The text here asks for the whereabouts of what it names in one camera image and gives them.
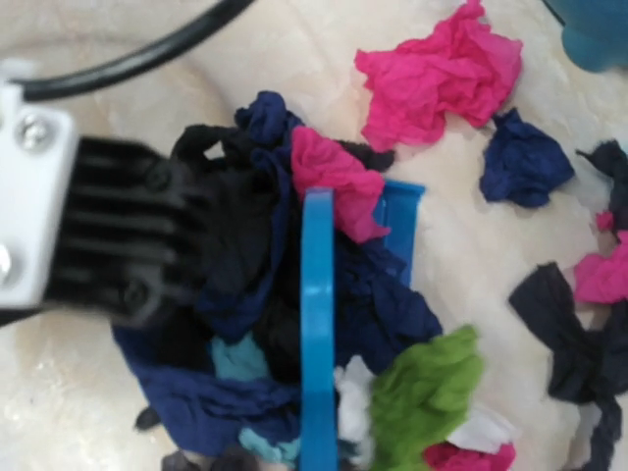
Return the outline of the blue plastic dustpan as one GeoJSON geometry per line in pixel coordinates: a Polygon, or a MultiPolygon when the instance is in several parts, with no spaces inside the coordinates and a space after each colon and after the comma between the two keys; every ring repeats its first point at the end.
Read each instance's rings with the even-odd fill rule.
{"type": "MultiPolygon", "coordinates": [[[[423,188],[388,182],[375,209],[391,232],[357,243],[335,239],[335,365],[360,355],[373,373],[387,369],[406,348],[423,343],[441,324],[423,296],[409,286],[417,205],[423,188]]],[[[230,259],[257,256],[261,279],[250,292],[204,292],[194,312],[176,314],[155,329],[113,332],[145,393],[217,396],[228,392],[295,396],[301,382],[300,288],[303,216],[288,183],[256,190],[248,183],[214,183],[207,195],[212,243],[234,245],[230,259]],[[242,382],[216,377],[212,338],[240,341],[251,332],[263,350],[270,377],[242,382]]]]}

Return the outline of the blue hand brush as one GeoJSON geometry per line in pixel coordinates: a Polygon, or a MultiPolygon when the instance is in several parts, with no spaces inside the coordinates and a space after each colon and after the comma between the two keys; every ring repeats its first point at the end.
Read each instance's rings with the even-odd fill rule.
{"type": "Polygon", "coordinates": [[[334,195],[311,188],[303,205],[300,273],[299,468],[336,470],[334,195]]]}

